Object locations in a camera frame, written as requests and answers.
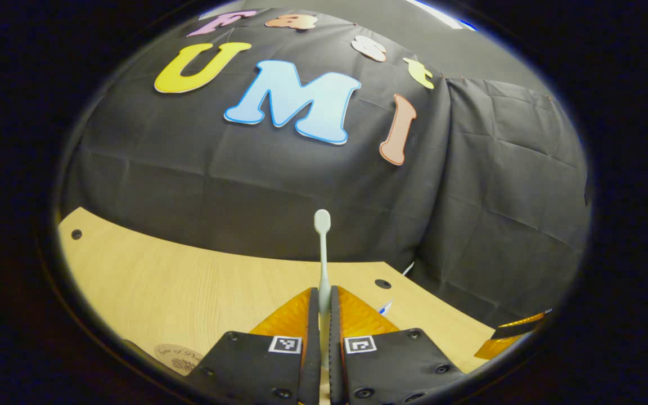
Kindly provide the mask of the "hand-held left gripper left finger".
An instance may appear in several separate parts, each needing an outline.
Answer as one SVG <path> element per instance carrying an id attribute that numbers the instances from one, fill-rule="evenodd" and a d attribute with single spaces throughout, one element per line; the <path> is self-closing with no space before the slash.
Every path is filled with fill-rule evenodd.
<path id="1" fill-rule="evenodd" d="M 209 404 L 317 404 L 318 291 L 303 290 L 249 332 L 227 331 L 185 377 Z"/>

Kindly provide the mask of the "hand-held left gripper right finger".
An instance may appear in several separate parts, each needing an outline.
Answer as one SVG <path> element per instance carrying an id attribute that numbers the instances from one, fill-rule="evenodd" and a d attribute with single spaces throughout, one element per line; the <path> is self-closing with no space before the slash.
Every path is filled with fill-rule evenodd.
<path id="1" fill-rule="evenodd" d="M 421 328 L 400 329 L 340 286 L 331 289 L 332 404 L 448 403 L 463 378 Z"/>

